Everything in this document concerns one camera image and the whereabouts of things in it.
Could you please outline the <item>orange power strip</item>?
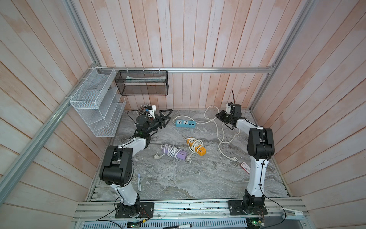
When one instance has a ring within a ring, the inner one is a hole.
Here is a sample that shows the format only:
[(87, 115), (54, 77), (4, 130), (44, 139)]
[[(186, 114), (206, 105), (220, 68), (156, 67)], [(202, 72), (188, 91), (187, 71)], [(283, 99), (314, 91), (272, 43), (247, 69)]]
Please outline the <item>orange power strip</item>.
[(186, 138), (185, 140), (193, 153), (196, 153), (199, 156), (204, 156), (206, 154), (206, 148), (204, 147), (202, 140), (193, 137)]

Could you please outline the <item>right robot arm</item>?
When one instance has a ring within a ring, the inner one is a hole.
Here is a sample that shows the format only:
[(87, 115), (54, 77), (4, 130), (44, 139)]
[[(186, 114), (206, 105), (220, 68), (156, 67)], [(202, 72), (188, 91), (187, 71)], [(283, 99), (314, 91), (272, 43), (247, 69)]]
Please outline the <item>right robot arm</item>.
[(228, 103), (226, 109), (216, 114), (216, 117), (224, 124), (231, 124), (248, 135), (247, 151), (251, 157), (251, 171), (242, 201), (243, 212), (267, 213), (264, 208), (264, 182), (267, 165), (275, 152), (272, 129), (253, 124), (242, 117), (239, 104)]

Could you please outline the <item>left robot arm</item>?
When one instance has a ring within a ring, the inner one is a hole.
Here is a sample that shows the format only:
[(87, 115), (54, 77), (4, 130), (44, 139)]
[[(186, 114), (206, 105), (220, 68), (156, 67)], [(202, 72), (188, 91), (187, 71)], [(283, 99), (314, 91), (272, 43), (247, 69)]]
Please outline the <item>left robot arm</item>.
[(173, 110), (160, 110), (158, 114), (153, 112), (150, 106), (145, 114), (139, 115), (132, 139), (118, 146), (108, 146), (104, 155), (99, 178), (120, 198), (116, 217), (141, 217), (147, 214), (142, 210), (140, 196), (131, 184), (135, 171), (133, 156), (146, 149), (152, 136), (167, 126)]

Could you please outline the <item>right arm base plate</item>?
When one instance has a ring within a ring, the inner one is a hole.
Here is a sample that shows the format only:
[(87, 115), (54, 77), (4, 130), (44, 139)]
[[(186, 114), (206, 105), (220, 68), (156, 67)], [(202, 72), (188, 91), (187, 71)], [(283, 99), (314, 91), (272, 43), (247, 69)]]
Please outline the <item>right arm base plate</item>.
[(263, 201), (229, 200), (227, 203), (231, 216), (268, 214)]

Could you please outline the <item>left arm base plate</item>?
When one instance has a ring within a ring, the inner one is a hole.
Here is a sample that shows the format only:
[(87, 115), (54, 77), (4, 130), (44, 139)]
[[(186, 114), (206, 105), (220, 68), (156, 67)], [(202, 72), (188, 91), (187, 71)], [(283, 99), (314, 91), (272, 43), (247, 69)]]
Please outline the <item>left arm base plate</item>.
[(137, 202), (135, 205), (127, 206), (119, 203), (115, 213), (115, 218), (126, 219), (126, 218), (151, 218), (154, 213), (153, 202)]

